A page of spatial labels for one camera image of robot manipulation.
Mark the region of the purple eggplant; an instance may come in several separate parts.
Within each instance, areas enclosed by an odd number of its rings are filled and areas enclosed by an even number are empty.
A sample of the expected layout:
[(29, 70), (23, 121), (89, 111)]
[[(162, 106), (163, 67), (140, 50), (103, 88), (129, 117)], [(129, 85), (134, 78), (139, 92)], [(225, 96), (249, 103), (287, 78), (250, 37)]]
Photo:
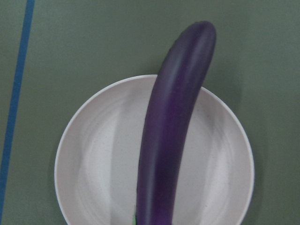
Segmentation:
[(172, 222), (181, 158), (197, 96), (212, 60), (216, 29), (186, 28), (165, 57), (150, 96), (140, 148), (135, 222)]

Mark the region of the pink plate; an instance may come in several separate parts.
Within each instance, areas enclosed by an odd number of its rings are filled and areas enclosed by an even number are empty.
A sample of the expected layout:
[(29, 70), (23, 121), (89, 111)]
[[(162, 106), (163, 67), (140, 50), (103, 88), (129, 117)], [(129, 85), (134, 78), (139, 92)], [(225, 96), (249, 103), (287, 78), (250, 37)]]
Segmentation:
[[(130, 77), (87, 100), (56, 154), (56, 196), (69, 225), (132, 225), (144, 117), (155, 75)], [(248, 137), (231, 109), (202, 88), (189, 124), (174, 225), (239, 225), (254, 189)]]

